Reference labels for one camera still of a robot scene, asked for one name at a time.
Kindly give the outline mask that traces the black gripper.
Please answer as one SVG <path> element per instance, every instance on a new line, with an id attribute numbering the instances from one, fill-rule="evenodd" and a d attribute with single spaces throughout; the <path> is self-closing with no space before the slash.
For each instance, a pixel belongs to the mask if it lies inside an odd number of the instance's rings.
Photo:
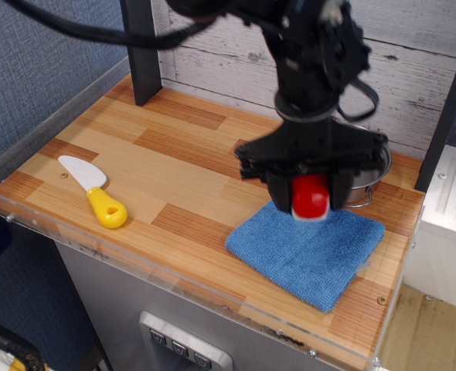
<path id="1" fill-rule="evenodd" d="M 244 179 L 267 182 L 274 205 L 284 213 L 292 208 L 291 180 L 303 175 L 330 175 L 330 206 L 348 202 L 354 176 L 380 167 L 388 137 L 331 117 L 316 122 L 283 121 L 270 134 L 235 150 Z"/>

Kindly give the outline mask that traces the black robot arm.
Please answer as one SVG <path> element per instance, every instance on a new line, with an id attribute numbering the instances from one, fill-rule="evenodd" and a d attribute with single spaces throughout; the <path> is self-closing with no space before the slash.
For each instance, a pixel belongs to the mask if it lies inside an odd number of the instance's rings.
<path id="1" fill-rule="evenodd" d="M 300 221 L 320 221 L 343 208 L 355 179 L 383 166 L 387 136 L 336 121 L 347 86 L 373 103 L 359 79 L 369 47 L 347 1 L 171 1 L 175 12 L 207 23 L 231 14 L 259 26 L 277 69 L 274 98 L 281 126 L 235 152 L 240 174 L 267 185 L 275 206 Z"/>

